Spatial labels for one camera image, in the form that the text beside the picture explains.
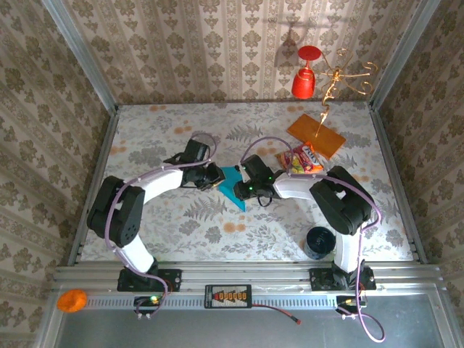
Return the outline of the Fox's fruit candy bag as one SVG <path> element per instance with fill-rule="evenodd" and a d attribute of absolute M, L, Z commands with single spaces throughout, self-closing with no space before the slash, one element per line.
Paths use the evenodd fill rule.
<path fill-rule="evenodd" d="M 291 165 L 291 171 L 295 174 L 313 174 L 323 170 L 323 165 L 309 141 L 293 148 L 293 152 L 276 154 L 275 158 L 285 170 Z"/>

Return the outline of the dark blue mug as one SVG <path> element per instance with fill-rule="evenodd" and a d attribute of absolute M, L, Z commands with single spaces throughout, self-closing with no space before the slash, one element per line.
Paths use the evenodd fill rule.
<path fill-rule="evenodd" d="M 312 260 L 321 260 L 328 256 L 336 246 L 336 237 L 327 228 L 311 228 L 304 242 L 304 252 Z"/>

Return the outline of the wooden rack base board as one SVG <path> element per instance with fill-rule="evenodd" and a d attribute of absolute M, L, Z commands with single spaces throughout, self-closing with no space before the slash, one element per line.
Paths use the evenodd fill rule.
<path fill-rule="evenodd" d="M 314 150 L 327 160 L 332 158 L 346 141 L 343 136 L 306 114 L 302 114 L 291 124 L 287 133 L 303 143 L 310 142 Z"/>

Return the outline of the black power distribution board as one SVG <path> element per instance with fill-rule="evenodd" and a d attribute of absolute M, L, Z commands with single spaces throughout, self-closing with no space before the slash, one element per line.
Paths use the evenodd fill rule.
<path fill-rule="evenodd" d="M 248 309 L 252 307 L 252 287 L 239 285 L 206 285 L 205 309 Z"/>

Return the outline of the red wine glass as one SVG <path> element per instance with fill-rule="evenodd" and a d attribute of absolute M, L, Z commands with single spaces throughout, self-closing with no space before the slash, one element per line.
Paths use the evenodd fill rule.
<path fill-rule="evenodd" d="M 322 52 L 316 46 L 303 46 L 298 50 L 298 57 L 305 61 L 293 81 L 291 92 L 297 99 L 309 99 L 315 91 L 315 73 L 310 67 L 310 63 L 319 59 Z"/>

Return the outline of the small black controller box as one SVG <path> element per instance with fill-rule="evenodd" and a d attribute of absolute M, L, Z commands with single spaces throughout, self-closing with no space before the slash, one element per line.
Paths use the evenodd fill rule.
<path fill-rule="evenodd" d="M 162 296 L 160 295 L 135 297 L 133 300 L 134 312 L 137 315 L 152 315 L 158 310 L 161 300 Z"/>
<path fill-rule="evenodd" d="M 342 295 L 337 296 L 336 311 L 341 315 L 356 315 L 358 310 L 355 297 Z"/>

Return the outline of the orange ball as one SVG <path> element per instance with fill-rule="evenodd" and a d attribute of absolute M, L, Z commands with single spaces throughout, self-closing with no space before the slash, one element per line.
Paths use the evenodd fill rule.
<path fill-rule="evenodd" d="M 87 294 L 82 289 L 71 289 L 63 293 L 57 301 L 57 309 L 66 313 L 82 310 L 87 303 Z"/>

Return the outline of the aluminium frame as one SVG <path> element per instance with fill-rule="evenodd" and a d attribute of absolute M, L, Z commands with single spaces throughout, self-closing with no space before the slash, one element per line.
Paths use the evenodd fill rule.
<path fill-rule="evenodd" d="M 320 107 L 296 102 L 291 85 L 300 60 L 297 49 L 320 47 L 331 63 L 371 15 L 382 15 L 391 36 L 407 30 L 416 3 L 395 9 L 372 0 L 44 0 L 52 19 L 77 54 L 103 102 L 116 114 L 99 152 L 88 194 L 93 203 L 110 175 L 129 181 L 164 165 L 184 149 L 191 131 L 217 149 L 219 166 L 234 166 L 244 154 L 266 146 L 295 145 L 286 129 Z M 368 145 L 352 147 L 361 178 L 366 167 L 370 193 L 383 216 L 371 238 L 361 236 L 360 256 L 373 270 L 376 290 L 367 294 L 363 320 L 336 309 L 321 314 L 252 303 L 248 309 L 161 309 L 139 320 L 133 310 L 113 315 L 85 311 L 70 315 L 59 345 L 83 348 L 242 347 L 365 348 L 365 334 L 383 336 L 377 348 L 464 348 L 447 290 L 435 265 L 383 248 L 381 236 L 395 218 L 404 219 L 404 196 L 381 191 L 390 183 L 386 142 L 379 138 L 370 108 L 334 102 L 329 125 L 358 133 Z M 326 219 L 312 199 L 250 200 L 240 212 L 216 189 L 175 189 L 144 208 L 140 237 L 161 268 L 182 270 L 181 290 L 203 295 L 206 285 L 252 287 L 257 295 L 312 295 L 312 261 L 301 240 Z"/>

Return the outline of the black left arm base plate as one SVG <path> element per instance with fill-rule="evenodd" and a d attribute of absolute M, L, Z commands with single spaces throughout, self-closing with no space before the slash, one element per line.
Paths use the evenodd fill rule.
<path fill-rule="evenodd" d="M 182 282 L 181 269 L 160 268 L 158 261 L 155 260 L 148 270 L 148 274 L 161 278 L 167 284 L 169 292 L 180 291 Z M 124 267 L 119 274 L 117 290 L 119 292 L 163 292 L 164 286 L 153 278 L 137 275 L 132 270 Z"/>

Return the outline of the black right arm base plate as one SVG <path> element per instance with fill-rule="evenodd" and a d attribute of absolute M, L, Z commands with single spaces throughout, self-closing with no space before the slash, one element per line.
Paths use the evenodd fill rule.
<path fill-rule="evenodd" d="M 354 290 L 357 271 L 345 273 L 335 265 L 331 268 L 309 269 L 310 284 L 313 291 L 341 291 Z M 360 290 L 376 290 L 376 280 L 370 267 L 361 267 Z"/>

